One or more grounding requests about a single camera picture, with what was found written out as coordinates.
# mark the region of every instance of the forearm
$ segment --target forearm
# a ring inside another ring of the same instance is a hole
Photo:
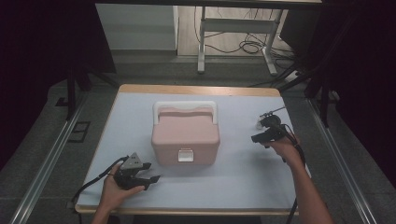
[[[111,210],[99,205],[93,217],[92,224],[107,224],[110,212]]]
[[[301,164],[294,165],[290,169],[293,175],[301,221],[304,224],[334,223],[326,204],[321,199],[304,166]]]

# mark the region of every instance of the box latch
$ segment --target box latch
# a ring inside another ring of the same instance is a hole
[[[194,153],[190,148],[182,148],[178,151],[178,161],[194,161]]]

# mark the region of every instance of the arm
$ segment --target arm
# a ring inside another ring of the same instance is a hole
[[[105,179],[102,196],[99,206],[96,209],[95,216],[93,217],[92,224],[106,224],[111,210],[119,207],[126,198],[142,191],[145,188],[143,186],[139,186],[129,190],[120,189],[113,178],[113,175],[119,167],[119,164],[115,165],[111,169],[110,175]]]
[[[300,219],[304,224],[334,223],[326,204],[321,199],[317,188],[305,170],[300,155],[286,137],[262,145],[272,147],[276,154],[286,160],[291,169],[297,196]]]

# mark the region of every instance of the pink box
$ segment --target pink box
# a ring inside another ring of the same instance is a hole
[[[161,165],[213,164],[220,144],[213,101],[157,102],[151,144]]]

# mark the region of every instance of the human hand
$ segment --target human hand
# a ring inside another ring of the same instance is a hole
[[[288,137],[283,137],[273,142],[265,142],[261,144],[265,147],[272,147],[276,154],[286,161],[288,166],[294,167],[296,165],[303,165],[300,154],[294,148]]]
[[[113,166],[110,171],[110,175],[106,177],[103,185],[99,207],[107,212],[110,212],[111,210],[119,207],[126,198],[145,189],[144,186],[138,186],[128,190],[120,189],[113,176],[117,172],[119,167],[120,164]]]

